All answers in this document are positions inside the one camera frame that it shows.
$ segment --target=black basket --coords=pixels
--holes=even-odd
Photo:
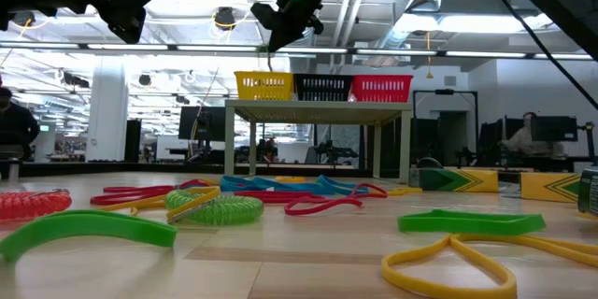
[[[347,102],[353,76],[295,74],[300,101]]]

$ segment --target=green coil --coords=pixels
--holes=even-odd
[[[173,210],[199,197],[198,193],[172,191],[166,196],[166,209]],[[263,214],[262,201],[247,196],[220,195],[186,219],[208,225],[241,224],[255,221]]]

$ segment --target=yellow basket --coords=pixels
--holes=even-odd
[[[291,100],[292,73],[236,71],[235,76],[239,99]]]

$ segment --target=plastic basket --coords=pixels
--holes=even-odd
[[[291,100],[292,73],[237,71],[235,76],[239,99]]]
[[[359,102],[406,103],[411,75],[355,75],[353,95]]]
[[[347,102],[353,76],[295,74],[301,101]]]

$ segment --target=white table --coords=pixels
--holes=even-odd
[[[235,114],[250,124],[249,173],[255,174],[256,123],[307,123],[374,125],[374,178],[380,177],[382,125],[401,118],[400,181],[407,183],[411,143],[412,106],[409,103],[303,102],[303,101],[226,101],[226,144],[224,174],[235,171]]]

